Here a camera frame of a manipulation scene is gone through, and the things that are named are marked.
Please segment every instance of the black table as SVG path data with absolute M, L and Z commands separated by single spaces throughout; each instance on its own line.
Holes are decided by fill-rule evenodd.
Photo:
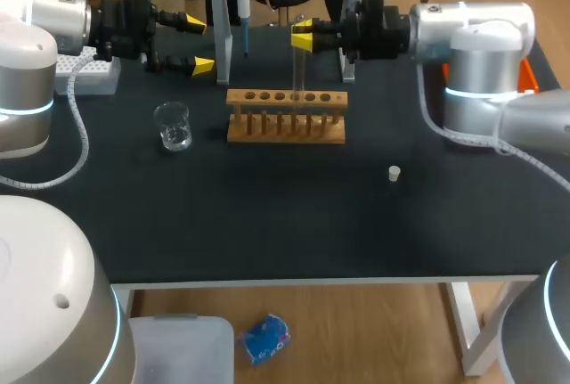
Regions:
M 239 41 L 231 87 L 290 88 L 286 29 L 253 29 L 248 59 Z M 211 38 L 170 30 L 159 30 L 158 48 L 214 58 Z M 558 87 L 538 46 L 530 59 L 541 88 Z M 79 99 L 91 142 L 81 172 L 42 192 L 0 188 L 69 215 L 113 283 L 537 274 L 570 250 L 568 193 L 519 159 L 466 151 L 431 132 L 407 57 L 357 62 L 353 85 L 339 82 L 334 53 L 309 59 L 307 89 L 349 93 L 346 145 L 228 144 L 226 87 L 214 74 L 122 65 L 114 96 Z M 441 71 L 431 73 L 437 105 Z M 187 151 L 160 148 L 152 112 L 166 101 L 190 108 Z M 0 162 L 0 172 L 41 182 L 78 154 L 61 97 L 46 147 Z M 570 176 L 569 158 L 534 154 Z M 391 165 L 402 169 L 396 184 Z

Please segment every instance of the floor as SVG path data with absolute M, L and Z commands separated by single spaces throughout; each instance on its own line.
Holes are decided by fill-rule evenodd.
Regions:
M 96 4 L 99 0 L 90 0 Z M 401 12 L 417 0 L 386 0 Z M 565 0 L 518 0 L 536 15 L 537 37 L 564 87 L 570 86 L 565 57 L 570 36 Z M 169 11 L 204 18 L 203 0 L 153 0 Z M 292 11 L 325 17 L 322 0 Z M 277 16 L 254 3 L 252 24 Z M 479 315 L 501 283 L 473 283 Z M 302 383 L 485 383 L 504 382 L 495 364 L 480 379 L 465 379 L 460 370 L 458 341 L 444 287 L 437 284 L 298 286 L 280 288 L 156 290 L 138 293 L 134 315 L 197 313 L 225 317 L 236 335 L 274 313 L 290 327 L 289 347 L 267 364 L 252 368 L 236 354 L 237 384 Z

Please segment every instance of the blue plastic packet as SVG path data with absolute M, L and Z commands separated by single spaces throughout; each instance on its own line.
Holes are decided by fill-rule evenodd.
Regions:
M 254 366 L 279 353 L 291 341 L 287 324 L 276 315 L 268 315 L 250 331 L 238 337 Z

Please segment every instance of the glass test tube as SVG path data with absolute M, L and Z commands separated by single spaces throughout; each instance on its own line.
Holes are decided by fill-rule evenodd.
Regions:
M 305 60 L 306 51 L 293 47 L 293 93 L 291 99 L 300 101 L 305 94 Z

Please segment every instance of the white coiled cable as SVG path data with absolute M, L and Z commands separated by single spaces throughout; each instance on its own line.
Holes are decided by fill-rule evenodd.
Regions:
M 79 114 L 79 109 L 75 102 L 75 78 L 79 71 L 85 67 L 88 63 L 94 60 L 93 56 L 86 56 L 81 59 L 71 70 L 71 75 L 68 79 L 68 101 L 69 107 L 71 108 L 71 114 L 76 122 L 77 130 L 79 131 L 79 137 L 81 138 L 81 155 L 76 165 L 65 175 L 57 177 L 49 182 L 42 182 L 40 184 L 30 184 L 27 182 L 20 182 L 8 177 L 0 176 L 0 184 L 11 186 L 12 188 L 18 188 L 21 190 L 43 190 L 45 188 L 51 188 L 55 185 L 59 185 L 69 180 L 71 177 L 77 174 L 79 170 L 85 165 L 87 161 L 87 156 L 89 155 L 89 138 L 87 137 L 87 130 L 83 124 L 83 119 Z
M 418 65 L 418 92 L 419 92 L 419 107 L 421 108 L 421 115 L 426 121 L 426 124 L 437 134 L 453 141 L 456 143 L 460 143 L 462 145 L 471 145 L 471 146 L 484 146 L 489 148 L 495 148 L 496 150 L 500 150 L 503 153 L 514 155 L 519 157 L 520 159 L 526 161 L 527 163 L 532 164 L 533 166 L 537 167 L 547 176 L 550 176 L 554 179 L 557 183 L 559 183 L 564 189 L 570 192 L 570 182 L 568 182 L 564 177 L 559 175 L 556 171 L 548 167 L 546 164 L 542 163 L 541 161 L 537 160 L 532 155 L 519 150 L 517 147 L 511 145 L 510 143 L 506 143 L 499 139 L 498 136 L 498 127 L 494 130 L 494 136 L 483 136 L 483 135 L 468 135 L 468 134 L 459 134 L 455 132 L 448 132 L 443 130 L 441 127 L 436 125 L 429 117 L 428 113 L 428 105 L 426 103 L 426 91 L 424 88 L 424 72 L 421 65 Z

